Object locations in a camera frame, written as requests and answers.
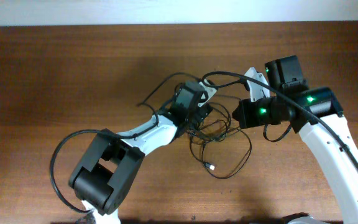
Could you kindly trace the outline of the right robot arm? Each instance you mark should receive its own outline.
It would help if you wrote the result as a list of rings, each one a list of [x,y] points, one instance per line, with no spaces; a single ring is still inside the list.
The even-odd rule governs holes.
[[[241,76],[250,93],[232,113],[242,129],[288,121],[313,153],[344,223],[358,223],[358,149],[343,108],[328,87],[311,89],[295,55],[251,67]]]

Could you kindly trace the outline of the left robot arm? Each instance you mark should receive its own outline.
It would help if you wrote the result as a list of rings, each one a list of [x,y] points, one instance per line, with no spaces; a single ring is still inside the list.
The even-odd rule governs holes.
[[[217,92],[207,81],[186,82],[146,123],[129,131],[101,130],[71,173],[68,185],[86,209],[82,223],[120,223],[118,208],[144,158],[172,143],[211,112]]]

